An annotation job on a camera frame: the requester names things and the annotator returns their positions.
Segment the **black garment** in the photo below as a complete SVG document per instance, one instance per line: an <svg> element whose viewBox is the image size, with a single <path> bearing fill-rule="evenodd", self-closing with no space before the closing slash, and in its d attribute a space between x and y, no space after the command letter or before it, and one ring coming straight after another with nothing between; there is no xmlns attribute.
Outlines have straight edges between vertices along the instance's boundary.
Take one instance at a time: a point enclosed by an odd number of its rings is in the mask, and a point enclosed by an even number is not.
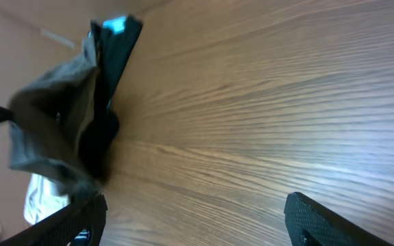
<svg viewBox="0 0 394 246"><path fill-rule="evenodd" d="M111 98L124 68L140 36L143 24L127 16L125 30L114 34L102 24L91 23L98 57L94 89L94 119L88 124L79 142L79 158L89 174L102 182L107 180L105 156L120 128L118 116L111 110Z"/></svg>

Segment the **light blue garment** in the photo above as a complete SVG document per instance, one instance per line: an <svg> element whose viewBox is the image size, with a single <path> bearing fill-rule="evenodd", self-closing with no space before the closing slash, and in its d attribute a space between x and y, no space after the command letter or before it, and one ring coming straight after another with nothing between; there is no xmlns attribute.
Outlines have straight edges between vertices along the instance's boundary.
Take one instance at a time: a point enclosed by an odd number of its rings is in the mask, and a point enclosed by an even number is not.
<svg viewBox="0 0 394 246"><path fill-rule="evenodd" d="M111 30L114 34L122 33L125 30L126 16L105 20L102 24L103 28Z"/></svg>

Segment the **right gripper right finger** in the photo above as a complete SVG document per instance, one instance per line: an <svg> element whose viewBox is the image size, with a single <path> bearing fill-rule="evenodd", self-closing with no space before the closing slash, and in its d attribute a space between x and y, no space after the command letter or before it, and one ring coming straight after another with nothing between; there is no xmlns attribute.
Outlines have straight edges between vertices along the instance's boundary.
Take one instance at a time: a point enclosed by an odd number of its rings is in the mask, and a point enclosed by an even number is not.
<svg viewBox="0 0 394 246"><path fill-rule="evenodd" d="M287 196L284 214L293 246L391 246L300 192Z"/></svg>

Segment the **grey shorts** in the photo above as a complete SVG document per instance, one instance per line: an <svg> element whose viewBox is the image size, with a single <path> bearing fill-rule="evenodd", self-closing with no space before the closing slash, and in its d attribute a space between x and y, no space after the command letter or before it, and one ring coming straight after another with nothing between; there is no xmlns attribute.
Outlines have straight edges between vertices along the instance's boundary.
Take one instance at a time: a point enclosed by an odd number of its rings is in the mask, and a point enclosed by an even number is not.
<svg viewBox="0 0 394 246"><path fill-rule="evenodd" d="M82 133L94 119L99 71L93 36L80 54L19 90L9 102L13 170L40 174L62 195L93 191L96 182L79 158Z"/></svg>

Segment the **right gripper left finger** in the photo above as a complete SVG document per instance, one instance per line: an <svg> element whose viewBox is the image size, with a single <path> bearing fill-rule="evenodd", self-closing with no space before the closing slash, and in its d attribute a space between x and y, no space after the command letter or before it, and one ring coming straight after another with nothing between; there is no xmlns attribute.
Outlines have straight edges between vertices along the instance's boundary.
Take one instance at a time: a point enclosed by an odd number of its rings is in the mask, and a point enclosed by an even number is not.
<svg viewBox="0 0 394 246"><path fill-rule="evenodd" d="M106 224L107 203L95 192L69 204L39 223L0 242L0 246L99 246Z"/></svg>

